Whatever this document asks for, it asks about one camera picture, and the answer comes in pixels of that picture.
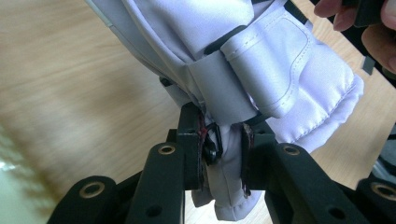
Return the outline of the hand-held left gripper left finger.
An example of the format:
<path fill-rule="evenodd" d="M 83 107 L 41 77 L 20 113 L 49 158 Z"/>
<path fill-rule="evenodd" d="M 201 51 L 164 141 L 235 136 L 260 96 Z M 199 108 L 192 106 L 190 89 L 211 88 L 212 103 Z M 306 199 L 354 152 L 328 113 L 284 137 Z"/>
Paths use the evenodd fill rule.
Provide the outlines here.
<path fill-rule="evenodd" d="M 149 151 L 125 224 L 184 224 L 185 192 L 203 185 L 204 127 L 199 108 L 183 105 L 177 128 Z"/>

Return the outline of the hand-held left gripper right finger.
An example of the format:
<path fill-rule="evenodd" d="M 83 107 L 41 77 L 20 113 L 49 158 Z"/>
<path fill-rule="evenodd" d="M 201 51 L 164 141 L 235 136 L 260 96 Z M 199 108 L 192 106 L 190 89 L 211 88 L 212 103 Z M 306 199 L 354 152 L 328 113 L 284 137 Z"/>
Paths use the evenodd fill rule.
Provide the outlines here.
<path fill-rule="evenodd" d="M 274 224 L 369 224 L 305 149 L 279 144 L 263 127 L 243 125 L 243 189 L 265 192 Z"/>

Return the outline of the grey work glove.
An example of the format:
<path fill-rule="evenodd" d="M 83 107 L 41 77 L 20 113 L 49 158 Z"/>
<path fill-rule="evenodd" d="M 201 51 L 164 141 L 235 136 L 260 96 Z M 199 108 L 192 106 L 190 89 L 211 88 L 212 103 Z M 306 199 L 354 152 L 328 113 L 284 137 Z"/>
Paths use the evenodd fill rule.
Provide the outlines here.
<path fill-rule="evenodd" d="M 192 193 L 218 219 L 245 218 L 260 198 L 241 180 L 242 125 L 257 119 L 280 143 L 313 151 L 363 93 L 351 68 L 312 33 L 291 0 L 86 0 L 174 101 L 215 130 L 220 155 Z"/>

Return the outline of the cream plastic basket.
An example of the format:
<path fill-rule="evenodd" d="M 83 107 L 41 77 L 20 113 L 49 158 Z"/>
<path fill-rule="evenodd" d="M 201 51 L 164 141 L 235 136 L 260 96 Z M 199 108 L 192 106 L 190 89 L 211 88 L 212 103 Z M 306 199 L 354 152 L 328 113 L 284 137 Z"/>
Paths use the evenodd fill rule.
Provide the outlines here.
<path fill-rule="evenodd" d="M 0 125 L 0 224 L 45 224 L 46 190 Z"/>

